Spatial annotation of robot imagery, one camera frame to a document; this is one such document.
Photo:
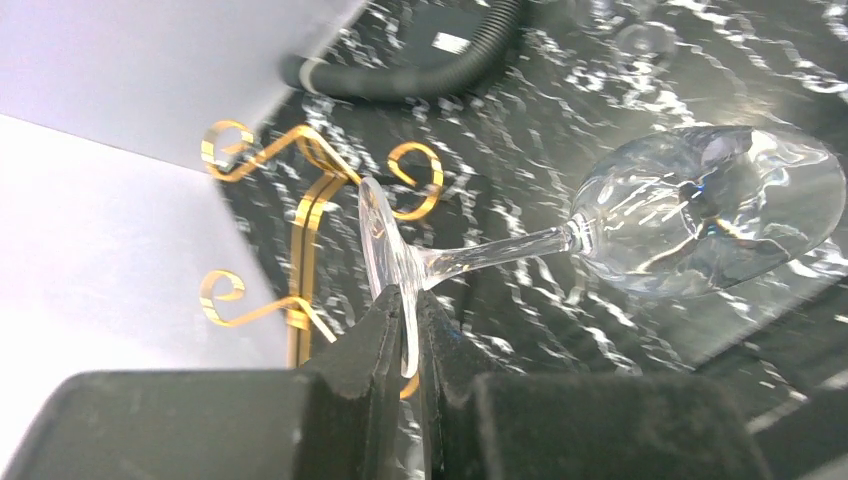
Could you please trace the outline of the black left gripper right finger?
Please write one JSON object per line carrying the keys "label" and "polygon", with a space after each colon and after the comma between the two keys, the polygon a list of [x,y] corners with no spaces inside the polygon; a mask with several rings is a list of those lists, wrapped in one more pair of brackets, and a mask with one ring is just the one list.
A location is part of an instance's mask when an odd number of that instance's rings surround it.
{"label": "black left gripper right finger", "polygon": [[727,392],[690,374],[506,370],[418,297],[429,479],[767,479]]}

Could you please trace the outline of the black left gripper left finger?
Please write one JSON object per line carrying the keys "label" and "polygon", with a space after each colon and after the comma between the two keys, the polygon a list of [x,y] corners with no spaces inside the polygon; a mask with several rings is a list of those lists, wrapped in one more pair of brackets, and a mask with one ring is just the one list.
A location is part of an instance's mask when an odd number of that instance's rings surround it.
{"label": "black left gripper left finger", "polygon": [[389,479],[402,302],[386,288],[289,370],[81,373],[62,383],[9,479]]}

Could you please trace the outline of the clear stemmed wine glass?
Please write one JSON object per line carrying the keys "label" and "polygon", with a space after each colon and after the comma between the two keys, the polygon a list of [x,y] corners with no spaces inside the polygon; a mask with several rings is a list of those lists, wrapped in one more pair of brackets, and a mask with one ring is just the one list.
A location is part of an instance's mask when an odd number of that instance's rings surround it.
{"label": "clear stemmed wine glass", "polygon": [[569,253],[611,286],[648,298],[694,297],[767,273],[838,225],[847,176],[820,140],[783,127],[693,126],[629,141],[578,188],[566,222],[447,250],[407,243],[381,185],[358,188],[370,290],[399,289],[401,373],[419,365],[418,294],[470,271]]}

